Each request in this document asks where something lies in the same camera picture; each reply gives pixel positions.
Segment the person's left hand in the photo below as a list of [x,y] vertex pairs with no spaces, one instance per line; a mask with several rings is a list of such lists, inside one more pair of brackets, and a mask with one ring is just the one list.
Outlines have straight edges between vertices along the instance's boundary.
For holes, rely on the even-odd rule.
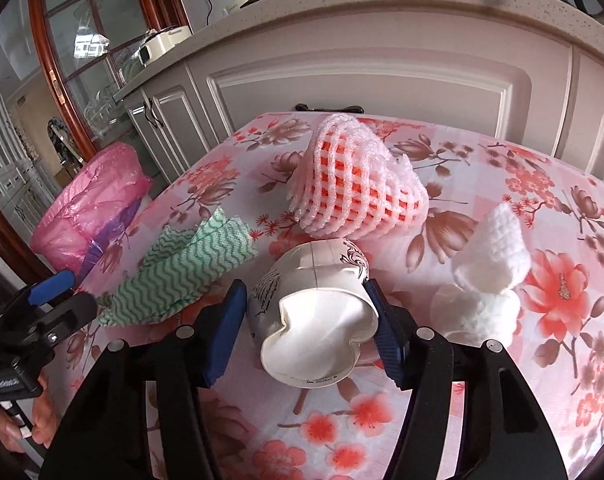
[[[52,397],[48,393],[48,379],[44,372],[40,373],[38,381],[43,387],[43,393],[33,401],[32,438],[35,443],[49,448],[59,426],[59,417],[54,402],[52,402]],[[19,427],[0,408],[0,442],[5,445],[9,452],[23,453],[24,449],[20,445],[21,440]]]

